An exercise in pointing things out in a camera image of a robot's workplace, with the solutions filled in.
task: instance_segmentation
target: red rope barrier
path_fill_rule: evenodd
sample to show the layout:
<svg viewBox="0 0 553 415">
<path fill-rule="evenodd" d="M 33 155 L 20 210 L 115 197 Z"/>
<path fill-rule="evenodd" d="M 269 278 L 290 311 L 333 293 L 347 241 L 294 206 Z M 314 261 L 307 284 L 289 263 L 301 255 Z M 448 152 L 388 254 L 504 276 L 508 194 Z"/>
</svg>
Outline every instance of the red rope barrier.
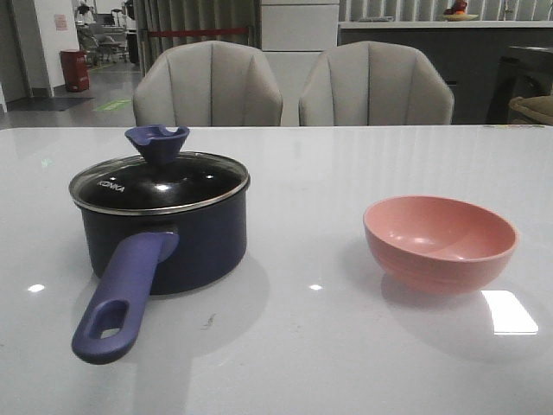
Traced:
<svg viewBox="0 0 553 415">
<path fill-rule="evenodd" d="M 148 37 L 200 37 L 217 35 L 244 35 L 248 34 L 248 28 L 231 29 L 205 29 L 205 30 L 164 30 L 148 32 Z"/>
</svg>

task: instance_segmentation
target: handle hole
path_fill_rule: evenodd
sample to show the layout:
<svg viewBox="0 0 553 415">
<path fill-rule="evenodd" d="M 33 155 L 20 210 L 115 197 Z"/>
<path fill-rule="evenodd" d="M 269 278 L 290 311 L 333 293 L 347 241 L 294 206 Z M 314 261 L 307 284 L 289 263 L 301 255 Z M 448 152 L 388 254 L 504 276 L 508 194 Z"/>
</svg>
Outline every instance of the handle hole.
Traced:
<svg viewBox="0 0 553 415">
<path fill-rule="evenodd" d="M 102 303 L 91 326 L 92 339 L 105 339 L 116 335 L 123 328 L 129 304 L 122 300 Z"/>
</svg>

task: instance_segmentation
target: konka logo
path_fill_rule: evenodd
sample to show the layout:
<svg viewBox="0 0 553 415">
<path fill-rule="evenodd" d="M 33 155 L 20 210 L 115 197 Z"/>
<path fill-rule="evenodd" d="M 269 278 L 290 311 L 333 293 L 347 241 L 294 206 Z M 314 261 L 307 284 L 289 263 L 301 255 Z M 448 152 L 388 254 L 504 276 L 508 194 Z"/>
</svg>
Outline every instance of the konka logo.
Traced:
<svg viewBox="0 0 553 415">
<path fill-rule="evenodd" d="M 124 186 L 118 185 L 113 182 L 108 182 L 107 180 L 102 180 L 98 182 L 99 186 L 102 186 L 103 188 L 110 188 L 111 190 L 116 190 L 118 192 L 123 193 L 124 192 Z"/>
</svg>

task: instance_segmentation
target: purple handle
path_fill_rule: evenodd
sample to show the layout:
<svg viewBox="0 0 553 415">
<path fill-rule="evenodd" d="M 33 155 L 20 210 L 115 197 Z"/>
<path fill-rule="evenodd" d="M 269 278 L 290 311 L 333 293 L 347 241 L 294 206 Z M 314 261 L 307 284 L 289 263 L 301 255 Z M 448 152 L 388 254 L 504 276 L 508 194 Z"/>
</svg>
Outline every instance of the purple handle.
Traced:
<svg viewBox="0 0 553 415">
<path fill-rule="evenodd" d="M 161 167 L 175 160 L 189 133 L 187 127 L 169 131 L 164 125 L 153 124 L 130 128 L 124 135 L 146 163 Z"/>
<path fill-rule="evenodd" d="M 135 343 L 157 264 L 179 243 L 172 232 L 137 233 L 119 242 L 73 335 L 73 352 L 95 365 L 123 357 Z"/>
</svg>

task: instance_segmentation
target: floor mat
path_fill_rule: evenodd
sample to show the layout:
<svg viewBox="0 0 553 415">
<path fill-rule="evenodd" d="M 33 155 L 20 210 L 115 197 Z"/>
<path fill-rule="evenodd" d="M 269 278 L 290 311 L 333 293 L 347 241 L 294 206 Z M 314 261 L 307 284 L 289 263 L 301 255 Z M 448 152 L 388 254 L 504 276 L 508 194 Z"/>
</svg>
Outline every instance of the floor mat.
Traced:
<svg viewBox="0 0 553 415">
<path fill-rule="evenodd" d="M 92 98 L 22 98 L 6 104 L 8 111 L 65 111 Z"/>
</svg>

